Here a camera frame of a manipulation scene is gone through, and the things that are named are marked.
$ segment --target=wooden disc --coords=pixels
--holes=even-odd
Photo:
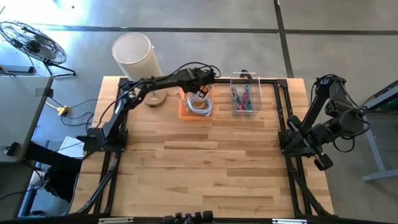
[[[166,101],[166,91],[156,90],[148,93],[144,98],[144,103],[150,107],[162,106]]]

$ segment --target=white cylinder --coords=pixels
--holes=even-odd
[[[112,55],[131,81],[163,75],[154,47],[144,34],[130,33],[119,37],[113,44]]]

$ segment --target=yellow plug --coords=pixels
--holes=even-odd
[[[45,102],[46,104],[48,104],[49,106],[51,106],[52,108],[56,109],[58,111],[58,115],[59,116],[63,116],[68,112],[68,107],[67,106],[63,106],[63,107],[59,107],[57,108],[56,106],[52,105],[49,102]]]
[[[63,115],[65,115],[68,112],[68,107],[64,106],[64,107],[61,107],[61,108],[57,108],[57,111],[58,111],[58,115],[59,116],[63,116]]]

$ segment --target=wooden table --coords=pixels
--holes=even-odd
[[[116,99],[119,78],[104,77],[93,125]],[[293,113],[302,119],[308,110],[304,82],[287,81]],[[287,168],[277,138],[280,127],[273,86],[262,85],[263,109],[255,118],[235,118],[229,84],[214,84],[214,120],[194,122],[178,117],[177,91],[169,88],[167,101],[159,108],[141,104],[129,112],[128,146],[121,157],[112,216],[163,217],[212,210],[215,217],[293,217]],[[96,152],[84,160],[71,212],[98,185],[103,157],[103,152]],[[308,187],[333,213],[325,173],[313,159],[303,158],[303,163]]]

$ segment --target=orange tray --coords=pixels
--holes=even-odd
[[[214,101],[213,101],[213,91],[210,89],[210,100],[213,102],[213,109],[211,110],[210,116],[203,116],[200,114],[196,114],[192,111],[189,111],[187,113],[187,106],[184,105],[182,100],[179,100],[178,102],[178,115],[180,116],[180,119],[184,121],[209,121],[214,118]],[[184,95],[184,91],[180,89],[180,96]]]

